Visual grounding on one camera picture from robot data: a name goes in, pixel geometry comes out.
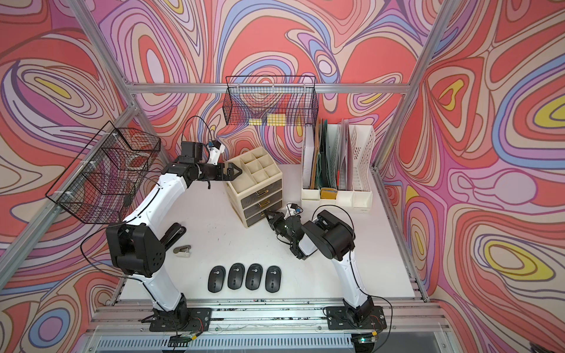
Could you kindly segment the black wireless mouse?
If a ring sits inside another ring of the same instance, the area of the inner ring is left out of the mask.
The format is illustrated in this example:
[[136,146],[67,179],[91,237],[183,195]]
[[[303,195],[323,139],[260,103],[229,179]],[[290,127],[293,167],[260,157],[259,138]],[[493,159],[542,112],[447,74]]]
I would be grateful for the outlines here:
[[281,286],[282,273],[279,266],[269,266],[266,271],[265,287],[269,293],[276,293]]
[[210,293],[218,293],[224,287],[226,270],[224,266],[214,266],[209,273],[207,289]]
[[231,290],[241,288],[245,277],[245,266],[242,263],[234,263],[229,270],[227,286]]
[[263,267],[261,264],[253,263],[248,267],[246,275],[246,288],[250,291],[259,289],[263,276]]

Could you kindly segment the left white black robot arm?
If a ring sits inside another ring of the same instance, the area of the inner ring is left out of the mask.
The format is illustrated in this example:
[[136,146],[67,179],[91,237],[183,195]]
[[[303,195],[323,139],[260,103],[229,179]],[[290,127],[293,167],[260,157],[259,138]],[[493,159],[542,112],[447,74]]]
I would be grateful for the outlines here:
[[194,182],[233,181],[242,174],[233,163],[219,161],[224,151],[225,145],[218,140],[181,143],[181,155],[162,170],[157,185],[140,206],[121,224],[106,229],[113,266],[127,279],[141,283],[159,316],[171,316],[178,322],[189,317],[184,295],[163,267],[167,250],[186,229],[174,223],[160,235],[160,223]]

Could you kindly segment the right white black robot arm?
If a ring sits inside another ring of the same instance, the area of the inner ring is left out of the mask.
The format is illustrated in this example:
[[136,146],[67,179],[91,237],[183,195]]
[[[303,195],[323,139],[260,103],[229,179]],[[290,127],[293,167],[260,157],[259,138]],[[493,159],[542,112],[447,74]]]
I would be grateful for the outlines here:
[[353,223],[341,220],[328,210],[317,210],[305,223],[299,214],[285,216],[275,211],[267,211],[266,219],[296,258],[306,260],[320,252],[332,261],[341,283],[345,320],[354,328],[362,327],[372,314],[374,302],[358,279]]

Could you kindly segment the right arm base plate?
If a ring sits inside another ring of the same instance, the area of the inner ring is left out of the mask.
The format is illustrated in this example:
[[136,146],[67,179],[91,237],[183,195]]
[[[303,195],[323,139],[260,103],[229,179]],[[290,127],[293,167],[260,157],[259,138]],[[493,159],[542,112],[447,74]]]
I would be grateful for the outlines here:
[[363,313],[341,307],[325,307],[322,309],[329,330],[362,330],[370,329],[381,332],[388,328],[385,314],[381,306],[368,307]]

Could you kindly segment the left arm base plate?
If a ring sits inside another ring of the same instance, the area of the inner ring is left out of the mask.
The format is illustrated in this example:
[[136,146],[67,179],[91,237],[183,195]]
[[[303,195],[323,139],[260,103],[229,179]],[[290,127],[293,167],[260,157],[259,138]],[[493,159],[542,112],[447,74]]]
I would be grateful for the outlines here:
[[181,308],[164,312],[153,310],[153,315],[145,318],[150,332],[206,332],[210,326],[212,309],[208,307]]

